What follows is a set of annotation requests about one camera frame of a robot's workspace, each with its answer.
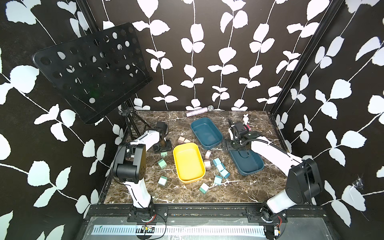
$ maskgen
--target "perforated metal panel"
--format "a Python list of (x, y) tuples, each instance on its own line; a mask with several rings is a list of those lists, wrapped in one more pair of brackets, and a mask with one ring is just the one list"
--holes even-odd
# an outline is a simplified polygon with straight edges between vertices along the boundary
[(40, 50), (33, 61), (86, 124), (152, 81), (131, 23)]

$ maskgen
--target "dark teal plastic tray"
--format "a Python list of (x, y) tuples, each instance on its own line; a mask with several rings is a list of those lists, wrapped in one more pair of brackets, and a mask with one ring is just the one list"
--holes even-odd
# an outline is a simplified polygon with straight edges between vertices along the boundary
[(264, 162), (259, 154), (251, 150), (229, 151), (237, 171), (248, 176), (264, 169)]
[(216, 147), (223, 140), (223, 135), (209, 118), (193, 121), (191, 129), (205, 150)]

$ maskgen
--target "small cube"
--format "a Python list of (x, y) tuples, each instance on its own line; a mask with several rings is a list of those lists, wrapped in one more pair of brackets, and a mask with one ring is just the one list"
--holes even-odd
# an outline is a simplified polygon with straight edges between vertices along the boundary
[(212, 152), (208, 150), (207, 153), (205, 154), (205, 159), (209, 159), (209, 156), (211, 156), (211, 153)]
[(220, 159), (219, 158), (215, 158), (214, 159), (214, 165), (219, 165), (221, 163)]
[(157, 164), (161, 167), (161, 169), (164, 169), (167, 166), (167, 163), (164, 161), (164, 159), (161, 159)]
[(220, 185), (223, 178), (221, 176), (216, 175), (214, 179), (214, 184)]
[(159, 179), (159, 184), (165, 186), (167, 183), (167, 180), (168, 180), (167, 177), (161, 176)]
[(201, 185), (201, 187), (199, 188), (199, 190), (202, 192), (202, 193), (206, 193), (208, 191), (208, 185), (203, 183), (203, 185)]
[(207, 169), (211, 168), (211, 161), (209, 159), (206, 159), (203, 162), (204, 162), (205, 168), (207, 168)]
[(221, 171), (220, 174), (221, 174), (221, 176), (223, 176), (224, 178), (228, 178), (229, 175), (230, 175), (230, 173), (229, 173), (226, 169), (224, 169), (223, 171)]
[(216, 165), (216, 168), (219, 172), (221, 172), (225, 169), (224, 164), (222, 164), (222, 163), (220, 163), (219, 165)]
[(177, 140), (177, 142), (178, 142), (179, 144), (182, 144), (182, 143), (184, 143), (184, 140), (185, 140), (185, 137), (179, 137), (179, 139)]

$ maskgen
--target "yellow plastic tray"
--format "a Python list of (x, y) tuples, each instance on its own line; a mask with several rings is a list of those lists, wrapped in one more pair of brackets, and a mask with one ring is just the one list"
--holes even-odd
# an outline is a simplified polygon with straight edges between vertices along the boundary
[(177, 176), (183, 183), (196, 182), (205, 175), (205, 166), (199, 147), (193, 143), (184, 143), (173, 149)]

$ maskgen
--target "marble tabletop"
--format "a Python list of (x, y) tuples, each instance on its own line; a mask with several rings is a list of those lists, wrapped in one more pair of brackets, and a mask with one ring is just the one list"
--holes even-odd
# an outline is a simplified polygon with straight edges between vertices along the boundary
[[(229, 137), (228, 121), (231, 118), (233, 122), (242, 121), (243, 114), (248, 114), (249, 126), (252, 130), (261, 132), (273, 143), (280, 145), (275, 130), (266, 114), (263, 111), (212, 111), (197, 116), (186, 118), (186, 111), (138, 111), (138, 114), (146, 120), (151, 126), (156, 125), (159, 116), (166, 116), (169, 120), (168, 139), (172, 142), (172, 148), (178, 145), (177, 140), (180, 136), (189, 139), (199, 146), (200, 153), (204, 159), (206, 150), (199, 144), (194, 136), (190, 124), (199, 118), (208, 117), (217, 126), (224, 138)], [(134, 119), (140, 131), (144, 125)], [(262, 171), (249, 176), (242, 176), (232, 162), (229, 153), (223, 152), (221, 145), (211, 149), (212, 154), (211, 168), (206, 170), (205, 176), (193, 183), (184, 184), (178, 177), (175, 169), (175, 162), (172, 151), (168, 155), (161, 157), (155, 154), (153, 149), (146, 152), (147, 168), (145, 174), (145, 183), (149, 194), (153, 197), (155, 203), (201, 203), (201, 202), (263, 202), (284, 189), (286, 176), (271, 162), (264, 160), (265, 167)], [(212, 160), (219, 158), (229, 171), (228, 179), (223, 179), (221, 185), (214, 186), (215, 175), (220, 175), (213, 165)], [(167, 163), (165, 169), (161, 169), (157, 162), (164, 159)], [(165, 186), (159, 185), (161, 176), (168, 178)], [(206, 183), (210, 188), (206, 194), (199, 191), (200, 186)], [(132, 203), (132, 198), (128, 189), (112, 180), (108, 189), (105, 204), (126, 204)]]

